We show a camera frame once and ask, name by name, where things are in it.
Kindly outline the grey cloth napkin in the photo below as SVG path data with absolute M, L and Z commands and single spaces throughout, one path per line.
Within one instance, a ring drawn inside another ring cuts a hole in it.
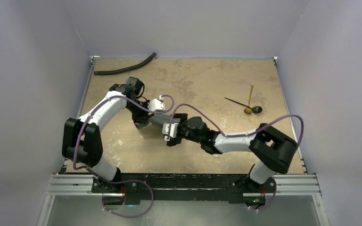
M 133 123 L 135 127 L 140 130 L 147 127 L 149 124 L 162 127 L 165 123 L 170 122 L 170 115 L 167 114 L 151 114 L 141 117 L 133 117 Z

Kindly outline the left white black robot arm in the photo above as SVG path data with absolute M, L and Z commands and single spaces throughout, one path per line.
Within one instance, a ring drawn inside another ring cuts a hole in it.
M 140 101 L 144 83 L 130 77 L 124 84 L 114 84 L 105 97 L 79 118 L 69 118 L 64 125 L 62 155 L 73 162 L 74 170 L 86 169 L 103 181 L 111 193 L 122 186 L 121 171 L 103 156 L 101 132 L 114 116 L 126 109 L 132 114 L 137 129 L 148 123 L 149 100 Z

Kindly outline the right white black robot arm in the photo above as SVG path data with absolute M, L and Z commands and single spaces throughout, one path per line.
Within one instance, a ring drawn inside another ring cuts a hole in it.
M 198 143 L 206 153 L 225 154 L 230 152 L 251 152 L 259 162 L 251 167 L 245 179 L 250 191 L 262 188 L 273 175 L 286 174 L 297 142 L 268 123 L 261 123 L 257 129 L 247 132 L 221 133 L 209 129 L 201 117 L 188 118 L 187 114 L 163 123 L 162 133 L 167 146 L 175 146 L 188 140 Z

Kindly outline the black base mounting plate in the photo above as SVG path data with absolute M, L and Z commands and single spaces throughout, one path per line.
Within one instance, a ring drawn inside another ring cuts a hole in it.
M 121 183 L 110 184 L 93 177 L 91 191 L 119 195 L 126 205 L 150 201 L 223 201 L 231 204 L 264 204 L 264 195 L 275 190 L 269 178 L 262 185 L 246 174 L 121 173 Z

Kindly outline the aluminium frame rail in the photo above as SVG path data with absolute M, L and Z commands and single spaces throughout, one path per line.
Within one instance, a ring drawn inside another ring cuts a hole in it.
M 58 174 L 51 176 L 48 195 L 121 195 L 135 194 L 150 187 L 154 192 L 227 191 L 231 194 L 256 196 L 242 185 L 242 174 L 132 174 L 125 188 L 104 185 L 96 177 L 87 174 Z M 266 194 L 320 195 L 315 175 L 275 175 L 265 183 Z

